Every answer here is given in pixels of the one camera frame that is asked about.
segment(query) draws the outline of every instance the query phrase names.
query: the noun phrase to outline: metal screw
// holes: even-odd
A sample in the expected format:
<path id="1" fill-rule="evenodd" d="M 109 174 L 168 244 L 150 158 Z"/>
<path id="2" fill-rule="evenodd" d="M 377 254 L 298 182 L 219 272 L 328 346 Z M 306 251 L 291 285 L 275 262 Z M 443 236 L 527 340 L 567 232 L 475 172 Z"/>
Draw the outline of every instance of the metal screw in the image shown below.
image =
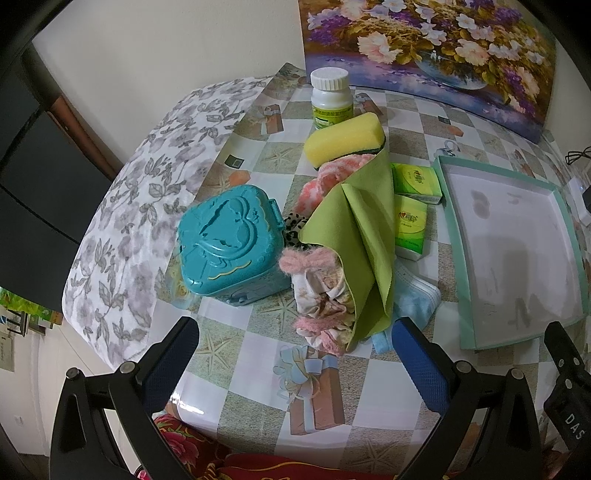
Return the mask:
<path id="1" fill-rule="evenodd" d="M 119 367 L 119 371 L 122 374 L 130 374 L 132 371 L 134 371 L 134 369 L 135 369 L 135 363 L 134 362 L 124 362 Z"/>
<path id="2" fill-rule="evenodd" d="M 518 368 L 511 369 L 511 375 L 516 380 L 523 380 L 523 372 L 521 370 L 519 370 Z"/>
<path id="3" fill-rule="evenodd" d="M 460 360 L 458 363 L 456 363 L 456 368 L 457 368 L 457 371 L 459 371 L 463 374 L 467 374 L 472 370 L 472 366 L 468 362 L 465 362 L 464 360 Z"/>
<path id="4" fill-rule="evenodd" d="M 74 380 L 78 376 L 79 373 L 80 373 L 80 370 L 78 370 L 76 367 L 69 368 L 68 371 L 66 372 L 66 378 L 68 380 Z"/>

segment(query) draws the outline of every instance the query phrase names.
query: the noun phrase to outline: floral painting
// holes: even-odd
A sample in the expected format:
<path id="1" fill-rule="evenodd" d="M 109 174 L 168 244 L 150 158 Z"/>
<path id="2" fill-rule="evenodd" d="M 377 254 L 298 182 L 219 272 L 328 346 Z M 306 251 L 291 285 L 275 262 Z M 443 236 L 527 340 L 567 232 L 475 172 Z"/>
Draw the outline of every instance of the floral painting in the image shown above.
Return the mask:
<path id="1" fill-rule="evenodd" d="M 299 0 L 308 74 L 463 108 L 533 142 L 554 79 L 554 37 L 509 0 Z"/>

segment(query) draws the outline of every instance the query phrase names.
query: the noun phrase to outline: tray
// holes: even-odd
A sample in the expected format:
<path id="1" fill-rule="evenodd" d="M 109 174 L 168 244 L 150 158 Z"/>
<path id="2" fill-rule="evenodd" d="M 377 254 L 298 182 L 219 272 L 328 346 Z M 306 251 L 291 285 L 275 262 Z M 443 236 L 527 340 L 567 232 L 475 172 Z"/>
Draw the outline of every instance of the tray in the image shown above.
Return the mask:
<path id="1" fill-rule="evenodd" d="M 439 156 L 460 313 L 460 346 L 482 350 L 539 337 L 588 313 L 587 279 L 554 184 Z"/>

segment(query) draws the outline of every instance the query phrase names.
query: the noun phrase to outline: bottle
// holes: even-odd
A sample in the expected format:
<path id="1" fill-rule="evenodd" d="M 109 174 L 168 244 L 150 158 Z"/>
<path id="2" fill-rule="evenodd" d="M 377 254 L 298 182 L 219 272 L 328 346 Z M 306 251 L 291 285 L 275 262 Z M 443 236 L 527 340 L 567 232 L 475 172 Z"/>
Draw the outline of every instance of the bottle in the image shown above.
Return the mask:
<path id="1" fill-rule="evenodd" d="M 349 88 L 349 72 L 325 67 L 310 74 L 314 126 L 317 129 L 353 118 L 353 95 Z"/>

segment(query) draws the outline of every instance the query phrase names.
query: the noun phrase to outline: mint green rim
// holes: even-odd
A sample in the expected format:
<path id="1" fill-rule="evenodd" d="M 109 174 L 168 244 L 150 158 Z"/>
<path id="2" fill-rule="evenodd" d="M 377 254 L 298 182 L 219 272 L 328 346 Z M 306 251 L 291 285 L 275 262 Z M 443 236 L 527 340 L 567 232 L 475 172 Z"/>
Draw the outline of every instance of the mint green rim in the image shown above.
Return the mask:
<path id="1" fill-rule="evenodd" d="M 566 208 L 566 204 L 564 203 L 564 199 L 562 198 L 562 195 L 560 194 L 558 187 L 553 183 L 533 179 L 527 175 L 516 172 L 514 170 L 508 170 L 507 168 L 497 167 L 495 165 L 490 165 L 488 163 L 480 163 L 473 160 L 466 160 L 464 158 L 440 155 L 435 159 L 435 162 L 433 163 L 433 168 L 435 169 L 437 178 L 439 179 L 439 183 L 441 186 L 441 191 L 443 192 L 443 196 L 445 198 L 443 212 L 445 214 L 447 228 L 449 230 L 449 238 L 452 244 L 452 259 L 456 274 L 457 308 L 460 314 L 460 348 L 464 350 L 482 350 L 497 348 L 500 346 L 525 342 L 526 340 L 531 340 L 532 338 L 538 338 L 540 335 L 531 335 L 520 339 L 518 342 L 505 342 L 496 345 L 487 345 L 486 347 L 478 347 L 478 344 L 476 342 L 476 334 L 474 331 L 474 318 L 472 315 L 472 296 L 470 292 L 470 281 L 468 280 L 468 268 L 466 265 L 465 246 L 464 242 L 462 241 L 460 226 L 457 221 L 456 208 L 452 201 L 452 197 L 449 193 L 449 188 L 447 186 L 447 182 L 445 179 L 445 175 L 443 174 L 441 164 L 456 165 L 459 167 L 471 168 L 472 170 L 480 170 L 488 173 L 502 175 L 510 179 L 524 181 L 526 183 L 535 185 L 541 189 L 552 192 L 554 198 L 556 199 L 556 202 L 558 203 L 558 208 L 560 209 L 560 213 L 564 220 L 564 224 L 566 225 L 566 231 L 569 235 L 570 245 L 573 249 L 574 261 L 577 265 L 577 272 L 579 273 L 581 308 L 583 310 L 582 315 L 568 320 L 567 322 L 563 323 L 563 325 L 569 326 L 584 319 L 589 314 L 587 276 L 585 275 L 585 271 L 583 268 L 583 256 L 581 249 L 579 248 L 579 243 L 577 242 L 576 234 L 574 232 L 573 221 L 569 215 L 569 211 Z"/>

